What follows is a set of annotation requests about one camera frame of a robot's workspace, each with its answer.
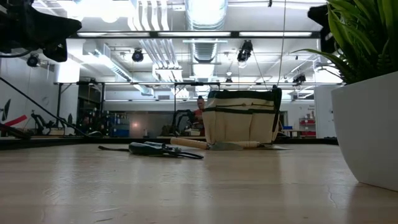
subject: spotlight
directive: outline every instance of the spotlight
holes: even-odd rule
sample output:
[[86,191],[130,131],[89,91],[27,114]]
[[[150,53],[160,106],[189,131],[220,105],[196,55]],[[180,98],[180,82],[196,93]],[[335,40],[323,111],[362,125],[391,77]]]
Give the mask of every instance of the spotlight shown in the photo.
[[251,40],[244,40],[241,50],[238,53],[238,62],[246,62],[251,56],[251,52],[253,51],[253,45]]
[[307,80],[305,79],[305,75],[304,74],[300,74],[300,75],[298,75],[297,77],[295,77],[293,79],[294,83],[303,83],[305,81],[307,81]]
[[40,66],[40,59],[38,54],[31,54],[26,61],[27,66],[37,68]]
[[144,59],[144,55],[142,54],[142,49],[134,49],[134,53],[132,54],[131,58],[135,62],[142,62]]

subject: overhead pipe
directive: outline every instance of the overhead pipe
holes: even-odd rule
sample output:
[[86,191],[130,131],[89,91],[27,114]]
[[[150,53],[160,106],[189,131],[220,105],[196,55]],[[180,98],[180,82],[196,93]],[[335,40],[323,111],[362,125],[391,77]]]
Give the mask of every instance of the overhead pipe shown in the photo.
[[175,68],[176,66],[174,64],[174,61],[172,60],[172,56],[169,52],[169,48],[166,46],[165,40],[164,39],[160,40],[160,44],[162,45],[162,47],[166,53],[166,57],[169,59],[169,65],[170,65],[169,67]]
[[[221,30],[225,22],[228,0],[185,0],[185,7],[189,30]],[[192,57],[199,63],[211,63],[216,57],[217,46],[215,43],[192,44]],[[193,73],[201,77],[209,77],[214,69],[214,65],[192,67]]]
[[150,0],[150,4],[152,5],[152,17],[150,19],[150,23],[155,30],[160,30],[159,23],[157,22],[157,0]]
[[165,44],[166,44],[166,46],[167,46],[167,47],[169,48],[169,50],[170,50],[170,55],[172,56],[172,61],[173,61],[173,63],[174,63],[174,67],[179,68],[180,66],[179,66],[179,64],[178,64],[177,55],[175,54],[175,51],[174,51],[174,46],[173,46],[173,41],[172,41],[172,39],[168,39],[168,40],[165,42]]
[[159,44],[157,43],[157,41],[155,39],[152,39],[152,47],[157,51],[157,53],[159,54],[160,60],[161,62],[164,64],[165,68],[168,68],[169,66],[167,65],[167,61],[164,58],[162,49],[159,47]]
[[144,26],[145,30],[150,30],[150,26],[148,23],[148,2],[147,0],[141,0],[141,4],[142,4],[142,15],[141,15],[142,26]]
[[145,49],[145,51],[147,52],[148,56],[150,57],[150,59],[158,66],[160,67],[160,65],[157,64],[155,57],[153,56],[152,52],[148,49],[148,47],[146,46],[145,42],[143,40],[140,40],[139,43],[142,45],[142,47]]
[[167,1],[160,0],[160,6],[162,9],[162,27],[163,30],[169,30],[169,22],[167,21]]

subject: wood grain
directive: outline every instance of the wood grain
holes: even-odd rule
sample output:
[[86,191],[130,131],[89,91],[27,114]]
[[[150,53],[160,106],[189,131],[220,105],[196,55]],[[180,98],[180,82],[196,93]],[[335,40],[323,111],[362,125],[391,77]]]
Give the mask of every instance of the wood grain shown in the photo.
[[336,146],[189,150],[202,161],[97,147],[0,151],[1,223],[398,223],[398,193],[357,183]]

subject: ventilation pipe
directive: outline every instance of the ventilation pipe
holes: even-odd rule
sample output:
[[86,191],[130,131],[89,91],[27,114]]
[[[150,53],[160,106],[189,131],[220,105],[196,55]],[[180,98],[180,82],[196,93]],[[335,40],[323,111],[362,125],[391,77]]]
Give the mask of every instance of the ventilation pipe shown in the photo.
[[[185,0],[185,7],[188,30],[221,30],[225,22],[228,0]],[[211,63],[216,57],[217,45],[194,43],[192,57],[199,63]],[[214,69],[214,65],[192,66],[194,75],[203,78],[209,78]]]

